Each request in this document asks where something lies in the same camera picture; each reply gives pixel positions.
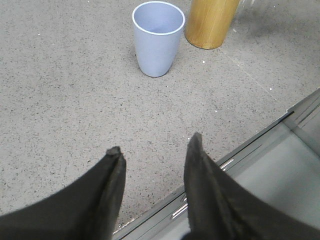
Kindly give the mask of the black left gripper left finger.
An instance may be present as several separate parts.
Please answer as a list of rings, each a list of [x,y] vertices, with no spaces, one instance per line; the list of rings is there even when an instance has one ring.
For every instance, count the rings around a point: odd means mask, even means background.
[[[30,206],[0,217],[2,240],[110,240],[120,212],[126,160],[120,147],[79,179]]]

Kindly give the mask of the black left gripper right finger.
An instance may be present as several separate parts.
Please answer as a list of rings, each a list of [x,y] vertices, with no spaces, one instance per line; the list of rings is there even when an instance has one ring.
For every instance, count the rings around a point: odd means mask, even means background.
[[[318,240],[320,231],[275,209],[243,188],[208,156],[202,135],[187,145],[184,189],[186,240]]]

